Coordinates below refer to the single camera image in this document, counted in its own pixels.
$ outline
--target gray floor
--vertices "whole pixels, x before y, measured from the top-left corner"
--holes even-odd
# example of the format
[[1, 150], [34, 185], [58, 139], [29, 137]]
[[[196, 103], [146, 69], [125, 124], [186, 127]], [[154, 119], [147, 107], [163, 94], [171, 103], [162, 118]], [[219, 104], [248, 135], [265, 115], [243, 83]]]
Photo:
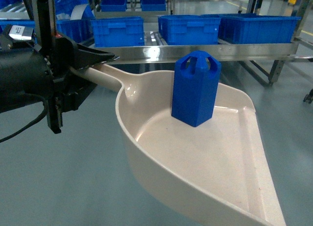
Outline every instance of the gray floor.
[[[280, 5], [286, 5], [274, 2], [266, 0], [265, 6], [279, 15]], [[218, 7], [230, 12], [238, 8], [229, 3]], [[305, 25], [308, 32], [313, 30], [312, 18], [311, 13]], [[313, 40], [305, 33], [303, 37]], [[304, 47], [298, 52], [312, 55]], [[263, 64], [270, 67], [270, 62]], [[132, 72], [155, 68], [119, 67]], [[272, 87], [262, 86], [235, 62], [223, 63], [221, 75], [221, 82], [245, 91], [254, 102], [289, 226], [313, 225], [313, 104], [302, 102], [313, 88], [312, 68], [309, 63], [287, 63]], [[159, 203], [132, 176], [115, 117], [115, 97], [116, 93], [97, 87], [78, 111], [64, 114], [60, 135], [53, 135], [44, 120], [0, 144], [1, 226], [198, 225]], [[41, 109], [36, 104], [0, 114], [1, 137], [35, 118]]]

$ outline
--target label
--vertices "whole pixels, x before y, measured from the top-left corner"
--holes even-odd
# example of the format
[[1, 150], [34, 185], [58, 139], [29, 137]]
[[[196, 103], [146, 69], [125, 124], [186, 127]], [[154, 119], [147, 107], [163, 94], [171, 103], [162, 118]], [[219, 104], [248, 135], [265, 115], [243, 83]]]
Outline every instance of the label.
[[15, 40], [22, 40], [24, 29], [24, 26], [14, 25], [10, 30], [9, 36]]
[[33, 28], [24, 27], [20, 25], [13, 25], [9, 36], [15, 40], [31, 40], [33, 35]]

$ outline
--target blue 3d-printed object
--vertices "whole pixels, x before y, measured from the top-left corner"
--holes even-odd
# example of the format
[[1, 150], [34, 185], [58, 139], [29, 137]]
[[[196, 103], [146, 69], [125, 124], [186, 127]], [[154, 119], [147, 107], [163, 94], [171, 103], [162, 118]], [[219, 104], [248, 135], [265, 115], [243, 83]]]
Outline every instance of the blue 3d-printed object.
[[209, 120], [220, 74], [221, 63], [207, 52], [194, 51], [179, 59], [175, 64], [172, 116], [193, 127]]

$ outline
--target black cable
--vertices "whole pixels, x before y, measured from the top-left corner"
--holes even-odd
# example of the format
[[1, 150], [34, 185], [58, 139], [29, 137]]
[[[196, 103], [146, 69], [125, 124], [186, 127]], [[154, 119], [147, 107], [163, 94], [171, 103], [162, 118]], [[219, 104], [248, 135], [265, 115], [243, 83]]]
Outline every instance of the black cable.
[[30, 101], [42, 101], [44, 104], [44, 110], [38, 115], [38, 117], [36, 117], [34, 120], [32, 120], [30, 123], [28, 123], [26, 126], [24, 126], [23, 128], [21, 128], [20, 130], [18, 130], [17, 132], [3, 138], [0, 139], [0, 143], [5, 142], [15, 136], [17, 136], [18, 134], [22, 133], [23, 131], [25, 131], [26, 129], [30, 128], [31, 126], [35, 125], [36, 123], [40, 122], [48, 113], [48, 102], [45, 98], [43, 98], [40, 95], [35, 95], [35, 94], [25, 94], [26, 98]]

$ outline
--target dustpan handle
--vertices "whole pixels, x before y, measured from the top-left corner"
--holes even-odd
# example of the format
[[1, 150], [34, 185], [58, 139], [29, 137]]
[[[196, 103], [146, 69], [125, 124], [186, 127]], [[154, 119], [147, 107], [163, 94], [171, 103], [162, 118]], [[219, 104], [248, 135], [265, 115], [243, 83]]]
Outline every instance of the dustpan handle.
[[95, 68], [75, 70], [70, 69], [73, 74], [104, 86], [112, 91], [118, 92], [123, 85], [128, 84], [132, 75], [115, 67], [103, 64]]

